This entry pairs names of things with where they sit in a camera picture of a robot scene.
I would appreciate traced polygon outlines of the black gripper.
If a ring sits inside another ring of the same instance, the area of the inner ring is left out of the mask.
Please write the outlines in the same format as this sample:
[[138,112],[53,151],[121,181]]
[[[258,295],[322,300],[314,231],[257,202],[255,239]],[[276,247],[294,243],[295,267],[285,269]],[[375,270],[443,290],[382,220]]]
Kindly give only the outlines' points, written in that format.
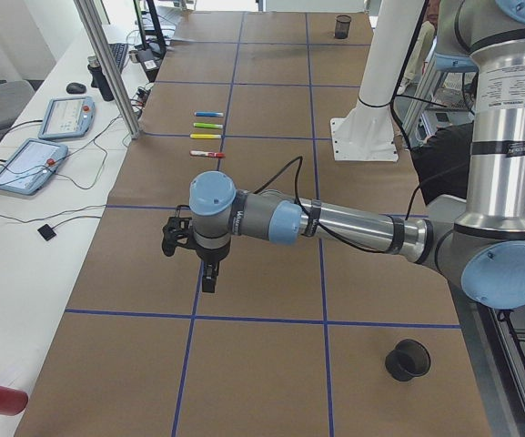
[[202,259],[203,276],[202,276],[202,291],[216,292],[217,275],[220,268],[220,259]]

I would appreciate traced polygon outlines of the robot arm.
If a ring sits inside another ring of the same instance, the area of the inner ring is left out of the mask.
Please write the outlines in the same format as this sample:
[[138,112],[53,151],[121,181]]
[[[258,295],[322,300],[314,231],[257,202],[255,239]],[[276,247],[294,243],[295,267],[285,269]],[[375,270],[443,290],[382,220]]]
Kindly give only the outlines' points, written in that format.
[[452,222],[403,219],[276,192],[239,190],[218,171],[191,183],[191,231],[213,291],[235,235],[291,244],[330,236],[437,271],[493,309],[525,304],[525,1],[446,1],[438,50],[479,70],[464,211]]

